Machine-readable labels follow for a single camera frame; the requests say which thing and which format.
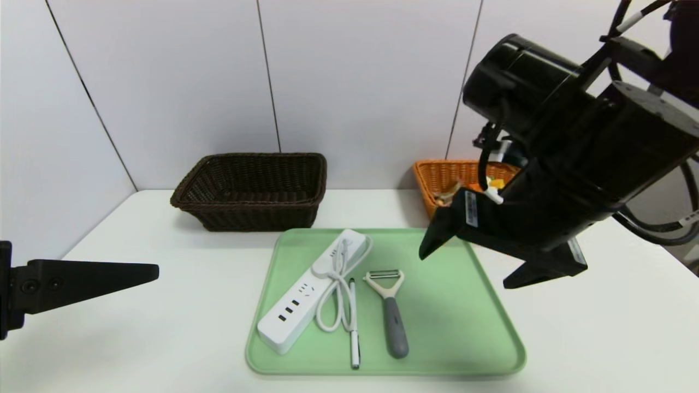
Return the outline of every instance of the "white table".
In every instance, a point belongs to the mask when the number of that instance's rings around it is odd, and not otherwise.
[[[160,279],[28,315],[0,344],[2,393],[699,392],[699,279],[612,220],[579,236],[588,271],[518,290],[501,281],[519,261],[475,247],[527,348],[515,376],[259,376],[245,342],[279,233],[208,233],[170,195],[131,196],[66,256]],[[329,190],[315,227],[421,227],[423,209],[417,191]]]

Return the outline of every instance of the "vegetable peeler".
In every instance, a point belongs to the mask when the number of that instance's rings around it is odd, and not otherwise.
[[[395,277],[398,277],[398,281],[391,288],[384,288],[374,281],[374,279]],[[396,303],[396,293],[403,284],[403,280],[405,280],[405,274],[400,270],[369,271],[364,276],[364,281],[384,298],[386,342],[391,356],[396,359],[402,359],[408,355],[408,337],[405,335],[401,312]]]

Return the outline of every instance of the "green tray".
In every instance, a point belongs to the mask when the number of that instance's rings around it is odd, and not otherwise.
[[[361,367],[350,368],[350,335],[333,333],[315,321],[285,355],[260,338],[257,322],[340,234],[341,229],[284,232],[269,266],[245,357],[262,374],[492,376],[516,373],[526,353],[471,246],[458,239],[421,261],[417,249],[424,229],[357,229],[374,246],[350,277],[356,280]],[[369,270],[400,269],[405,282],[396,295],[410,354],[394,359],[387,351],[381,297],[361,278]],[[381,280],[389,287],[393,280]],[[335,316],[334,296],[323,309]]]

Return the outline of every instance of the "white power strip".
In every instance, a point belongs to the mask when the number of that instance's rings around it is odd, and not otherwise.
[[[363,234],[345,229],[257,323],[262,340],[279,355],[287,353],[296,342],[315,316],[323,292],[333,284],[333,279],[323,272],[332,269],[333,256],[342,239],[347,246],[345,270],[351,271],[361,261],[368,241]]]

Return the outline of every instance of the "orange wicker basket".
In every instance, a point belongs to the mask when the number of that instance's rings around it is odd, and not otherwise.
[[[464,185],[478,184],[477,160],[425,159],[412,166],[415,178],[420,185],[422,201],[427,215],[432,218],[437,207],[435,192],[445,192],[460,180]],[[519,168],[507,164],[488,164],[486,174],[493,179],[503,179],[505,184],[517,174]]]

